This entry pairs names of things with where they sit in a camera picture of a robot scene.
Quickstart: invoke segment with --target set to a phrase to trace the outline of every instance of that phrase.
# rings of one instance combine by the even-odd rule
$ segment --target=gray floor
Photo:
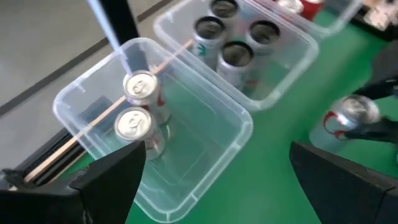
[[[158,0],[129,0],[138,15]],[[153,20],[139,24],[156,41]],[[85,0],[5,0],[0,2],[0,105],[20,94],[104,38]],[[88,58],[50,86],[0,118],[0,167],[14,167],[62,129],[52,113],[56,94],[112,50]]]

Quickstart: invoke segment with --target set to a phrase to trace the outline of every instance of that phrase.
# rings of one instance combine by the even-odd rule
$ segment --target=clear plastic container
[[[318,55],[318,44],[308,34],[266,8],[253,2],[239,1],[241,13],[235,27],[234,39],[242,39],[249,25],[259,19],[272,21],[279,26],[281,37],[269,58],[264,75],[253,95],[245,95],[222,79],[190,53],[193,24],[208,13],[210,0],[184,0],[160,15],[154,29],[157,36],[200,75],[227,93],[249,112],[266,110],[273,106],[289,87],[300,77]]]
[[[172,223],[193,208],[242,149],[253,122],[241,105],[154,41],[130,40],[123,49],[133,70],[143,69],[146,60],[162,80],[163,100],[172,112],[161,126],[165,151],[146,163],[135,199],[153,220]],[[123,97],[125,74],[111,54],[55,98],[55,115],[95,159],[126,145],[113,129],[118,113],[131,106]]]
[[[265,7],[276,13],[289,14],[286,9],[279,7],[272,0],[240,0],[251,1],[257,7]],[[289,19],[293,25],[310,34],[317,41],[331,36],[347,24],[361,9],[363,0],[325,0],[322,10],[309,21],[299,15],[293,15]]]

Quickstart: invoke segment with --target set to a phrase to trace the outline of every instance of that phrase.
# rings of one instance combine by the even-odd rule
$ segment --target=silver can
[[[292,14],[301,15],[304,11],[304,5],[301,0],[278,0],[277,4]]]
[[[239,4],[235,0],[212,0],[208,14],[221,19],[226,26],[227,39],[232,38],[239,22]]]
[[[215,70],[218,52],[226,40],[225,25],[219,18],[205,16],[199,18],[194,26],[192,53]]]
[[[147,161],[158,158],[165,149],[164,139],[154,117],[144,108],[122,111],[114,122],[117,137],[124,142],[145,141]]]
[[[170,110],[162,97],[158,78],[148,71],[136,71],[124,82],[127,100],[135,106],[149,110],[157,124],[163,124],[170,118]]]
[[[380,120],[377,104],[359,95],[346,96],[333,104],[320,123],[311,131],[311,143],[328,152],[338,152],[347,142],[346,131],[360,124],[371,124]]]
[[[231,41],[224,44],[218,56],[217,73],[235,88],[242,90],[254,67],[254,52],[248,44]]]
[[[273,53],[275,43],[279,40],[280,29],[270,21],[253,22],[245,35],[246,43],[254,52],[254,68],[245,82],[245,93],[251,94],[257,87],[261,76],[264,75],[267,62]]]

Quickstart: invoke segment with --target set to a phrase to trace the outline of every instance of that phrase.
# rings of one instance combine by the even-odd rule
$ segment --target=green table
[[[369,61],[385,44],[352,25],[324,41],[317,61],[283,99],[273,109],[254,115],[254,133],[247,146],[179,223],[320,223],[290,165],[290,142],[308,141],[308,131],[331,103],[368,79]],[[397,100],[378,103],[385,114],[398,119]],[[391,145],[353,141],[341,155],[398,177]],[[91,161],[85,156],[68,172]],[[134,204],[127,223],[155,222]]]

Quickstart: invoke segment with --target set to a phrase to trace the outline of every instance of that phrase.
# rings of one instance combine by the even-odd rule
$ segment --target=white cable
[[[97,18],[99,24],[101,25],[102,29],[104,30],[105,35],[107,36],[109,43],[111,44],[113,50],[118,53],[120,57],[120,61],[122,63],[123,68],[125,69],[128,75],[131,75],[130,66],[127,63],[127,55],[124,53],[122,48],[120,47],[120,43],[116,38],[116,35],[111,27],[111,23],[109,22],[104,9],[101,3],[98,0],[87,0],[88,4],[91,6],[95,17]]]

